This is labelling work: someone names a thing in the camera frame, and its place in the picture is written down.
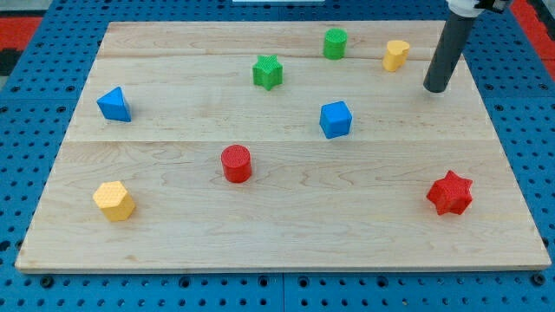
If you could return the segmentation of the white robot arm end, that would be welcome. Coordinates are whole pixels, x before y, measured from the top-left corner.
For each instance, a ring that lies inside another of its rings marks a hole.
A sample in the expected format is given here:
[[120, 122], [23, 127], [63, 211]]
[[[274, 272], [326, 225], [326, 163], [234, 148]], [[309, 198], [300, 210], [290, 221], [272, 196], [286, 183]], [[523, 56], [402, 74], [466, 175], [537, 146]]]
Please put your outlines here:
[[476, 18], [484, 11], [502, 13], [513, 0], [447, 0], [448, 8], [456, 15]]

